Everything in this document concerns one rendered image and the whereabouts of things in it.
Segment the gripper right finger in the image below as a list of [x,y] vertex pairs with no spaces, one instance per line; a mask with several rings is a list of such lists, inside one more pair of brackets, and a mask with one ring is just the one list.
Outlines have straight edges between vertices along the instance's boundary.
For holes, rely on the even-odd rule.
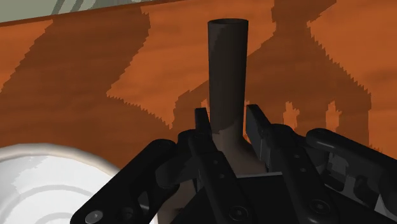
[[[269,171],[282,172],[299,224],[397,224],[397,160],[323,128],[299,136],[256,104],[246,107],[246,132]],[[309,148],[324,167],[330,153],[347,161],[350,196],[324,184]]]

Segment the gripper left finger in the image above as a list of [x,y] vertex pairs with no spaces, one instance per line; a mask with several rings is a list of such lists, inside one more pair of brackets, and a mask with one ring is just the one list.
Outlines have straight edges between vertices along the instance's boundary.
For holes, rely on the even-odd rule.
[[70,224],[150,224],[180,183],[197,179],[216,224],[255,224],[254,211],[211,137],[205,108],[178,142],[156,139],[73,215]]

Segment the dark brown long-necked vase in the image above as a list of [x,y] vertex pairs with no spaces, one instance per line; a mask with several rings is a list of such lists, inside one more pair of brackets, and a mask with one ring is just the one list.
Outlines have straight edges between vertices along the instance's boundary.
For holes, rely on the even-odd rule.
[[207,26],[211,137],[236,174],[262,174],[265,166],[243,137],[248,21],[220,18]]

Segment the white round plate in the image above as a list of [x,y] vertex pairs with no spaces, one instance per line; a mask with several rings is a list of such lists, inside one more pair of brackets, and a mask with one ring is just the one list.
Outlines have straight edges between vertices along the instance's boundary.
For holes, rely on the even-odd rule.
[[0,148],[0,224],[69,224],[119,169],[92,153],[50,143]]

